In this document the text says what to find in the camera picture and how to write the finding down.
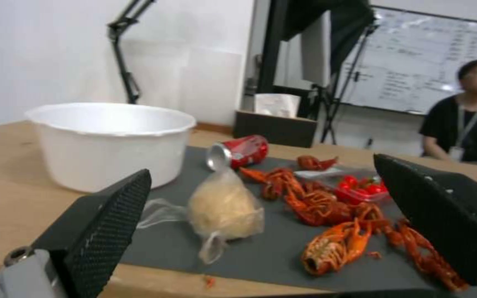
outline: food crumb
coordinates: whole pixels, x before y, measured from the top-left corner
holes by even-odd
[[[371,258],[374,258],[375,260],[382,259],[382,255],[378,251],[368,252],[367,255],[370,256]]]
[[[214,286],[214,277],[210,277],[209,275],[204,275],[204,281],[206,283],[206,288],[212,288]]]

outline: man's arm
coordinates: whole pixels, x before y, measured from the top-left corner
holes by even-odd
[[[422,147],[426,154],[432,156],[433,158],[439,160],[452,161],[450,156],[443,150],[439,145],[437,145],[437,138],[423,136],[422,137]]]

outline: plastic container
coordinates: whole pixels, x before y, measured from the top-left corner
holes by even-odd
[[[348,204],[358,205],[361,202],[373,202],[379,203],[390,197],[389,192],[381,192],[375,195],[364,195],[356,192],[352,189],[344,190],[338,188],[340,181],[342,181],[345,175],[352,175],[360,181],[366,177],[377,177],[378,174],[375,171],[367,170],[365,168],[350,168],[348,166],[336,165],[329,170],[318,171],[298,171],[295,172],[299,177],[320,181],[334,192],[337,198]]]
[[[334,189],[334,193],[340,201],[346,202],[347,204],[352,204],[352,205],[358,205],[361,202],[378,203],[389,198],[390,196],[390,193],[387,191],[381,192],[380,194],[375,194],[375,195],[364,195],[352,189],[346,191],[344,189],[339,189],[337,187]]]
[[[36,124],[51,178],[95,192],[147,168],[152,188],[180,173],[189,131],[180,111],[123,103],[68,103],[26,113]]]

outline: whiteboard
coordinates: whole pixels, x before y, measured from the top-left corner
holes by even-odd
[[[477,21],[375,7],[378,29],[369,37],[343,103],[426,114],[460,92],[459,68],[477,59]],[[337,96],[362,38],[342,64]]]

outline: crushed can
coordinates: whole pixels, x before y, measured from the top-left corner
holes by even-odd
[[[233,169],[260,163],[268,154],[268,142],[263,136],[251,135],[227,142],[216,142],[207,150],[206,164],[213,171],[223,167]]]

